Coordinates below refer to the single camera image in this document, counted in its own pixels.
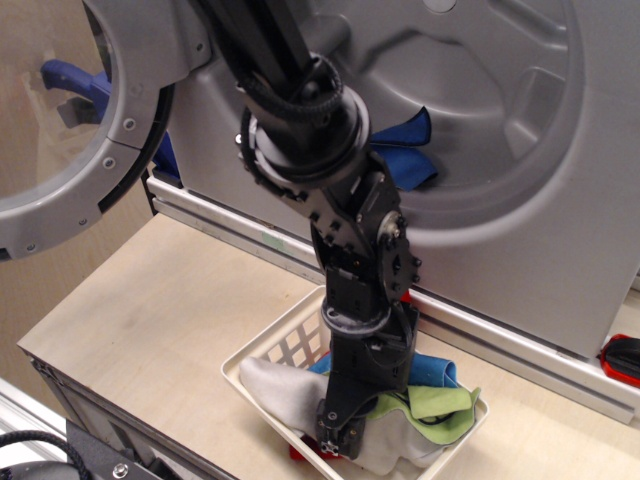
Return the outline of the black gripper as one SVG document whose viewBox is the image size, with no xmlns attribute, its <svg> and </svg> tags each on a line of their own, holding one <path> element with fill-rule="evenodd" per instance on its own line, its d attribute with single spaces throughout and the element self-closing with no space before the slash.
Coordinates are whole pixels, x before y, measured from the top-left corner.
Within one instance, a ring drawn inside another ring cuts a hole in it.
<svg viewBox="0 0 640 480">
<path fill-rule="evenodd" d="M 316 410 L 316 442 L 322 453 L 355 460 L 378 397 L 407 388 L 419 312 L 393 305 L 385 323 L 358 325 L 324 305 L 321 318 L 331 333 L 331 362 Z"/>
</svg>

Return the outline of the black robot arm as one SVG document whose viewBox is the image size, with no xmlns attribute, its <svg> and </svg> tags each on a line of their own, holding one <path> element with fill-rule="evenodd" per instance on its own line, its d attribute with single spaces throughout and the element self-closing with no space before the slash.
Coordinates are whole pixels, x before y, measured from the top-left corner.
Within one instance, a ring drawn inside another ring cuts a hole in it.
<svg viewBox="0 0 640 480">
<path fill-rule="evenodd" d="M 322 451 L 358 457 L 379 396 L 407 388 L 420 261 L 399 193 L 370 145 L 362 99 L 309 51 L 283 1 L 206 1 L 245 111 L 241 155 L 256 183 L 304 216 L 325 276 L 331 373 L 316 410 Z"/>
</svg>

